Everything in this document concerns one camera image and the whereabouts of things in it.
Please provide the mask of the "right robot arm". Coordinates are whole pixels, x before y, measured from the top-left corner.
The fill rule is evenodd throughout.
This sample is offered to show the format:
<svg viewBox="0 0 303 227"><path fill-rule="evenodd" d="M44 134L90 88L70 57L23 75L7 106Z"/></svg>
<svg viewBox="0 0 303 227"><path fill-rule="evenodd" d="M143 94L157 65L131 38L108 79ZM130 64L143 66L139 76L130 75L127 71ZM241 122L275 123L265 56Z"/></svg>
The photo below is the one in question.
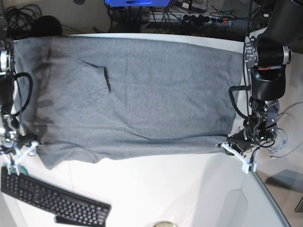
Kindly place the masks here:
<svg viewBox="0 0 303 227"><path fill-rule="evenodd" d="M0 37L0 153L16 155L36 141L37 79L14 59L14 41Z"/></svg>

